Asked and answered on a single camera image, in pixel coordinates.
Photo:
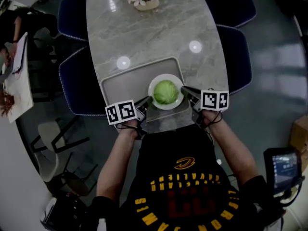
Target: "small display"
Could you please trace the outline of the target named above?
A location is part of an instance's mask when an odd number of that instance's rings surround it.
[[[289,185],[297,177],[297,156],[295,153],[272,156],[274,167],[274,188]]]

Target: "yellow lettering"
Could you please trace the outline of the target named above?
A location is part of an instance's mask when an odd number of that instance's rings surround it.
[[[169,226],[169,224],[166,224],[166,223],[163,222],[160,225],[160,227],[158,228],[158,231],[164,231],[168,226]]]
[[[207,231],[206,227],[204,225],[198,225],[199,231]]]
[[[217,221],[216,219],[215,220],[212,220],[211,221],[211,224],[213,225],[214,229],[218,230],[221,228],[221,224],[219,223],[219,221]]]
[[[142,218],[142,220],[145,222],[145,224],[147,226],[151,225],[153,222],[157,221],[158,218],[156,217],[156,215],[154,215],[154,213],[150,213],[148,215],[146,215],[144,218]]]
[[[236,203],[232,203],[232,202],[229,202],[229,206],[233,207],[236,210],[239,207],[239,205],[237,205]]]
[[[148,208],[149,208],[148,206],[143,207],[143,208],[141,208],[141,209],[138,209],[137,212],[141,212],[141,211],[143,211],[143,210],[147,210]]]
[[[146,202],[146,198],[140,198],[140,199],[135,200],[136,205],[144,204],[145,202]]]
[[[226,210],[224,210],[220,215],[227,220],[231,220],[231,218],[233,217],[233,214]]]

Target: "white wall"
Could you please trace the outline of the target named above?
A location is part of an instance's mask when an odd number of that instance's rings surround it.
[[[39,218],[50,199],[16,124],[0,118],[0,228],[44,231]]]

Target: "flower vase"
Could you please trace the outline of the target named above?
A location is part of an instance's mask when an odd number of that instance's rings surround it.
[[[148,0],[145,2],[145,5],[138,4],[135,8],[139,11],[152,10],[157,8],[159,5],[159,0]]]

